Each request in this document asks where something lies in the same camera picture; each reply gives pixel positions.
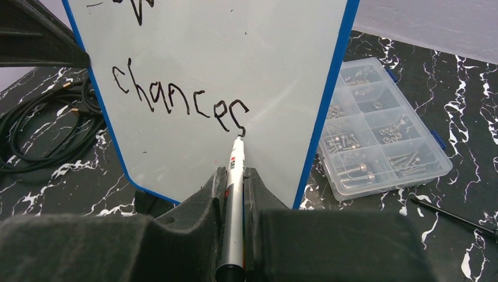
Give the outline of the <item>blue framed whiteboard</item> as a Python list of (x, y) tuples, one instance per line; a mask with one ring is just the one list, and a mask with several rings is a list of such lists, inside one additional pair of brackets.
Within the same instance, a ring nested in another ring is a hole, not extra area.
[(64, 1), (123, 171), (173, 202), (233, 141), (298, 208), (358, 1)]

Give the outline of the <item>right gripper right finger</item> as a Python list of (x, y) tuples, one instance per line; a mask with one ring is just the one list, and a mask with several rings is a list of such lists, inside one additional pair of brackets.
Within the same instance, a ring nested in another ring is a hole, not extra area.
[(248, 281), (435, 281), (404, 216), (292, 210), (254, 168), (244, 173)]

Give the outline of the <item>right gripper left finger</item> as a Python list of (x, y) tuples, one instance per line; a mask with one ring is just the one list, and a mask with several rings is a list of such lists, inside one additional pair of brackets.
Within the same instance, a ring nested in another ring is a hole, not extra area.
[(1, 224), (2, 281), (213, 281), (225, 167), (159, 217), (16, 216)]

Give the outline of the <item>black white marker pen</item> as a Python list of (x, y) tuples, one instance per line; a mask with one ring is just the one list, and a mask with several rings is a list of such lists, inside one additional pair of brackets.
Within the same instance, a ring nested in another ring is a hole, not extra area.
[(244, 269), (244, 141), (237, 137), (230, 153), (224, 221), (216, 281), (245, 281)]

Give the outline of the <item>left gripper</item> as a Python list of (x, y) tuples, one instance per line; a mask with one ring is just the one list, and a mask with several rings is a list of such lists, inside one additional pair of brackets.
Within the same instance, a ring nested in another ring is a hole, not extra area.
[(1, 1), (1, 67), (88, 68), (74, 33), (41, 1)]

